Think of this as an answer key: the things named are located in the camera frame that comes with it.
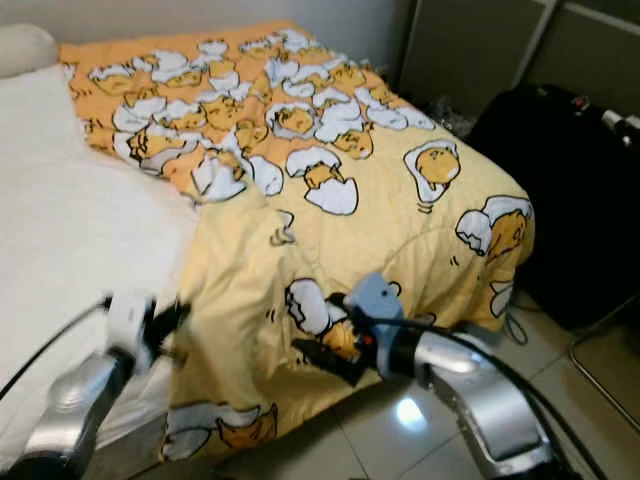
wrinkled blanket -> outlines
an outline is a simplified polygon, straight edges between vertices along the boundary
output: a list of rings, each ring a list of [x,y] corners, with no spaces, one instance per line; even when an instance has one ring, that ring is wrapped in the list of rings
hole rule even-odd
[[[201,209],[165,458],[259,445],[351,394],[291,341],[357,358],[325,299],[370,272],[409,317],[500,326],[532,248],[525,192],[371,71],[289,22],[60,57],[88,143]]]

mattress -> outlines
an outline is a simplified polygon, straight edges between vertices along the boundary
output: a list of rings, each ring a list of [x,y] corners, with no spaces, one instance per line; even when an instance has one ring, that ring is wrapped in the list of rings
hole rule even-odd
[[[0,80],[0,384],[64,323],[109,291],[168,303],[197,214],[167,183],[87,147],[60,66]],[[47,389],[100,349],[95,315],[38,360],[0,403],[0,468],[39,418]],[[167,408],[169,368],[135,378],[105,421],[104,445]]]

white floor tile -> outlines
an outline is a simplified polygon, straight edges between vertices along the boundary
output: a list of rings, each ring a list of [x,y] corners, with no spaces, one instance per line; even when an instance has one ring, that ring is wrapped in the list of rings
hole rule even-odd
[[[539,308],[525,292],[518,291],[513,302],[526,308]],[[479,336],[492,348],[494,354],[526,378],[531,378],[562,356],[573,340],[573,334],[562,328],[543,311],[527,311],[514,306],[509,313],[522,326],[528,341],[526,345],[514,342],[505,329],[499,334],[471,327],[470,333]],[[517,327],[514,333],[520,337]]]
[[[415,383],[377,385],[334,410],[373,480],[396,478],[457,432],[453,414]]]
[[[365,478],[332,412],[213,468],[206,460],[163,466],[140,480],[347,480]]]
[[[601,328],[578,345],[575,354],[582,366],[640,422],[640,323],[618,321]]]
[[[568,452],[571,467],[582,476],[582,480],[597,480],[587,463],[577,453]]]
[[[482,480],[482,475],[471,457],[464,439],[458,434],[400,477],[400,480],[425,479]]]
[[[536,375],[533,383],[570,423],[610,479],[638,478],[640,435],[567,358]],[[584,463],[580,464],[578,471],[586,471]]]

black wire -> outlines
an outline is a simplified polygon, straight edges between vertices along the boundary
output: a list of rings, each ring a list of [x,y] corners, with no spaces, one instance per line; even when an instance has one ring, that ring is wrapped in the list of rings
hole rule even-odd
[[[571,463],[569,462],[569,458],[567,457],[564,451],[564,448],[562,448],[562,445],[560,444],[560,440],[558,439],[556,432],[551,428],[551,425],[549,424],[547,417],[543,414],[542,409],[538,404],[538,401],[528,390],[523,390],[523,393],[524,393],[524,396],[527,398],[529,406],[535,413],[536,418],[542,424],[542,428],[544,429],[545,433],[549,437],[549,443],[551,444],[553,453],[556,455],[558,461],[562,465],[564,465],[566,468],[571,469]]]
[[[540,307],[527,307],[526,305],[520,305],[519,303],[515,303],[515,302],[510,302],[509,305],[519,310],[524,310],[525,312],[537,313],[542,311]]]
[[[522,347],[529,343],[529,335],[522,324],[516,318],[507,312],[504,322],[504,330],[509,339]]]
[[[109,305],[111,305],[111,297],[105,297],[101,299],[99,302],[93,304],[86,310],[80,312],[73,319],[71,319],[64,327],[62,327],[55,335],[53,335],[44,345],[42,345],[33,355],[31,355],[31,358],[29,358],[29,360],[27,360],[27,362],[24,365],[22,365],[22,367],[20,367],[20,370],[18,370],[13,375],[13,377],[11,377],[11,379],[5,384],[4,387],[2,387],[2,390],[0,390],[0,402],[4,399],[4,397],[7,396],[7,394],[13,388],[15,383],[18,380],[20,380],[20,378],[27,372],[27,370],[29,370],[29,368],[31,368],[31,365],[33,364],[33,362],[35,362],[40,357],[40,355],[42,355],[51,345],[53,345],[56,341],[58,341],[58,339],[63,335],[65,335],[69,330],[71,330],[72,328],[77,326],[79,323],[81,323],[83,320],[85,320],[94,311],[96,311],[99,308],[107,309],[109,308]]]
[[[587,450],[587,447],[585,447],[584,443],[582,443],[582,440],[578,438],[578,435],[573,431],[571,426],[567,423],[564,417],[560,415],[558,410],[556,410],[556,408],[551,404],[551,402],[549,402],[549,400],[547,400],[547,398],[536,387],[534,387],[531,383],[529,383],[528,380],[523,378],[518,372],[513,370],[510,366],[508,366],[499,358],[485,352],[484,350],[476,346],[474,343],[464,340],[462,338],[456,337],[455,335],[452,335],[451,333],[439,327],[424,325],[422,323],[415,322],[412,320],[371,318],[362,314],[358,315],[358,321],[363,322],[365,324],[369,323],[370,325],[376,325],[376,324],[391,325],[391,326],[397,326],[401,328],[411,327],[411,328],[416,328],[418,330],[431,332],[436,335],[440,335],[442,337],[448,338],[449,340],[452,340],[456,343],[459,343],[460,345],[463,345],[469,348],[470,350],[472,350],[473,352],[477,353],[486,361],[492,363],[503,375],[505,375],[521,390],[528,392],[538,402],[540,402],[540,404],[551,414],[553,419],[558,423],[558,426],[562,429],[562,431],[567,435],[567,437],[569,437],[569,440],[574,444],[574,446],[576,447],[576,450],[578,450],[578,453],[580,453],[582,458],[589,465],[589,468],[591,469],[591,471],[593,471],[593,473],[598,478],[598,480],[608,480],[607,476],[604,474],[604,472],[602,471],[598,463],[595,461],[595,459],[593,458],[589,450]],[[556,447],[558,448],[558,452],[560,452],[562,457],[566,458],[559,443],[557,443]]]

black suitcase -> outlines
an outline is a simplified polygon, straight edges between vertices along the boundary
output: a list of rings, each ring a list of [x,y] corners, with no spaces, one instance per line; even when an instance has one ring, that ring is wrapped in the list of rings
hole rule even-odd
[[[466,139],[528,192],[535,247],[516,282],[568,328],[640,290],[640,158],[603,112],[557,87],[521,86],[496,97]]]

